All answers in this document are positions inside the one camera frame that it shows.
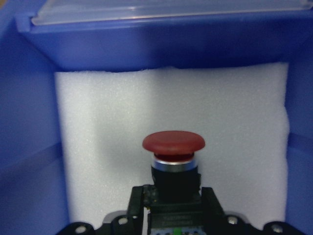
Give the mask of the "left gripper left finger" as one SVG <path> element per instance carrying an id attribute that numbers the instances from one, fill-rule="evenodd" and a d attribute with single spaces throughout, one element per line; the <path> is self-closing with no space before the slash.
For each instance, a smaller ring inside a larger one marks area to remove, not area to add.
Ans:
<path id="1" fill-rule="evenodd" d="M 102 225 L 95 230 L 96 235 L 140 235 L 143 231 L 144 208 L 148 186 L 132 188 L 128 207 L 125 211 L 115 211 L 106 215 Z"/>

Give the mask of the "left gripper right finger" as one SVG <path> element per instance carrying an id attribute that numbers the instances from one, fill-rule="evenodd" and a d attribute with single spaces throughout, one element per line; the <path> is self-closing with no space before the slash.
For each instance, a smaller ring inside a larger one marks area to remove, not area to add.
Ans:
<path id="1" fill-rule="evenodd" d="M 201 189 L 203 228 L 207 235 L 263 235 L 248 219 L 236 212 L 225 212 L 213 188 Z"/>

